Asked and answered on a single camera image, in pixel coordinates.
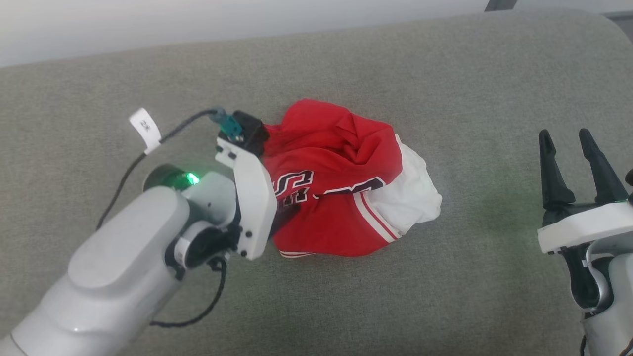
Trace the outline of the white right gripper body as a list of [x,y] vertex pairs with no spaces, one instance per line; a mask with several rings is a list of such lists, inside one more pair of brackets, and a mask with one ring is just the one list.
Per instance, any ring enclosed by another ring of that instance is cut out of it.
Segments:
[[543,253],[567,264],[570,291],[583,313],[602,313],[615,302],[617,286],[632,288],[631,277],[609,272],[617,257],[632,257],[633,210],[621,201],[580,212],[539,228]]

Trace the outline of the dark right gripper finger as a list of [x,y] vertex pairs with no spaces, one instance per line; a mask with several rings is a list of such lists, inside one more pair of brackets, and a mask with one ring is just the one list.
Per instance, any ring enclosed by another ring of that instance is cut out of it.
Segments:
[[568,189],[556,161],[556,148],[548,130],[539,133],[541,196],[543,208],[554,208],[576,202],[576,196]]
[[596,191],[595,204],[605,205],[628,200],[629,195],[624,185],[619,180],[604,153],[599,149],[590,131],[581,129],[579,131],[579,139],[584,158],[588,160],[593,176]]

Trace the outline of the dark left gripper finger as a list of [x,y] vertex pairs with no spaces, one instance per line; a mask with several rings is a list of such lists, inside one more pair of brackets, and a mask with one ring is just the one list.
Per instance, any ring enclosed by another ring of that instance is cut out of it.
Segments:
[[278,205],[271,226],[271,234],[276,234],[283,226],[287,225],[299,213],[300,209],[299,204]]

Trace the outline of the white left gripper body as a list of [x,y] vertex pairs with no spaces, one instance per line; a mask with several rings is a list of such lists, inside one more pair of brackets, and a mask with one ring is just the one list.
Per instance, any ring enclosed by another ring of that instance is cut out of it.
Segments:
[[276,215],[271,176],[253,153],[224,139],[217,139],[217,146],[217,162],[233,172],[241,228],[237,252],[253,261],[262,256]]

